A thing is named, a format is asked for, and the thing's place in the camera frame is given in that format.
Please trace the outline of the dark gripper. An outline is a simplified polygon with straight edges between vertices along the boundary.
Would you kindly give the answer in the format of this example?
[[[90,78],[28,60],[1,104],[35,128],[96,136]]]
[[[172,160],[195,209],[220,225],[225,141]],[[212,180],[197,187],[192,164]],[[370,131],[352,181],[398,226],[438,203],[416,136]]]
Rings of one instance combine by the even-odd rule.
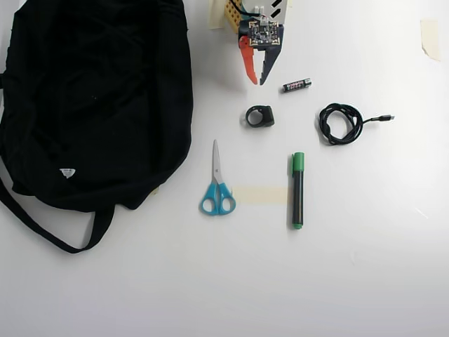
[[[264,61],[260,77],[263,85],[276,62],[283,44],[284,26],[277,21],[243,20],[239,25],[239,49],[247,77],[255,85],[258,79],[254,70],[253,48],[264,51]]]

